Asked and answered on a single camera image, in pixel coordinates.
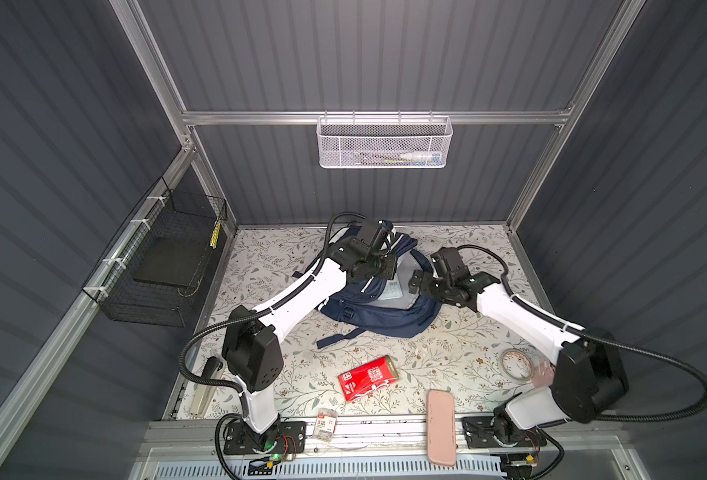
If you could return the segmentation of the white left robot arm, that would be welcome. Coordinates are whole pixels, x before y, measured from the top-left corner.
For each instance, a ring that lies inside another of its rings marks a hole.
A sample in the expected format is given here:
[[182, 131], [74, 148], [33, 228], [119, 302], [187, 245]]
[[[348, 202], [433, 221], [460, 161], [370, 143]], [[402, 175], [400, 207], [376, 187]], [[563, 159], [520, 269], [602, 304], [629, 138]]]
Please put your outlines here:
[[277, 430], [273, 383], [283, 368], [281, 344], [312, 310], [349, 284], [391, 280], [397, 270], [393, 224], [359, 219], [352, 235], [332, 239], [327, 226], [319, 254], [291, 286], [267, 302], [231, 313], [222, 356], [240, 394], [243, 421], [256, 435]]

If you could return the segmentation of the navy blue student backpack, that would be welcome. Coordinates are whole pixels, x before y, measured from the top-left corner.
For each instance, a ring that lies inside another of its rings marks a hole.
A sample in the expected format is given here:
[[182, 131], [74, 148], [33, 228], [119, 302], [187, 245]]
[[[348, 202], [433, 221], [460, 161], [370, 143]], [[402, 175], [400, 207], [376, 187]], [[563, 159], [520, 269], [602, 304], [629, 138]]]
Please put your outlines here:
[[409, 279], [415, 270], [433, 271], [431, 262], [417, 250], [419, 242], [405, 233], [395, 235], [391, 252], [397, 254], [395, 278], [401, 282], [403, 297], [391, 301], [380, 300], [387, 280], [373, 279], [348, 284], [331, 295], [317, 310], [326, 317], [353, 327], [347, 334], [334, 334], [316, 342], [325, 347], [371, 332], [387, 337], [413, 338], [425, 331], [437, 318], [441, 304], [423, 295], [409, 293]]

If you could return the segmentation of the teal calculator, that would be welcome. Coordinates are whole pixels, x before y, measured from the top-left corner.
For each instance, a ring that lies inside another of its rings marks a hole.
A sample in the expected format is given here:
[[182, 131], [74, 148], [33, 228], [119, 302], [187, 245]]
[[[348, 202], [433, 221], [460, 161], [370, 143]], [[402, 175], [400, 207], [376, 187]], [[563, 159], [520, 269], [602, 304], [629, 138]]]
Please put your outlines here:
[[385, 289], [383, 289], [383, 294], [381, 294], [379, 299], [383, 301], [391, 301], [401, 299], [401, 297], [403, 297], [403, 288], [401, 288], [401, 282], [395, 278], [385, 284]]

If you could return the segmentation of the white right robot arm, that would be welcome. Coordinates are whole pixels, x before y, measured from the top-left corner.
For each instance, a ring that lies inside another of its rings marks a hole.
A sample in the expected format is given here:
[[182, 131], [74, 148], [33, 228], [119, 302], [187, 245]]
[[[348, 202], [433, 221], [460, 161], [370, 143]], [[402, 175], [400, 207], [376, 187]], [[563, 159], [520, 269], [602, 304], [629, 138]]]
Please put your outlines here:
[[505, 401], [493, 413], [501, 435], [553, 423], [591, 423], [629, 392], [627, 374], [613, 336], [591, 333], [567, 322], [513, 292], [509, 266], [491, 250], [503, 272], [473, 273], [461, 257], [474, 245], [443, 247], [429, 257], [429, 268], [417, 270], [409, 290], [441, 304], [467, 308], [503, 324], [539, 352], [551, 368], [551, 377], [531, 390]]

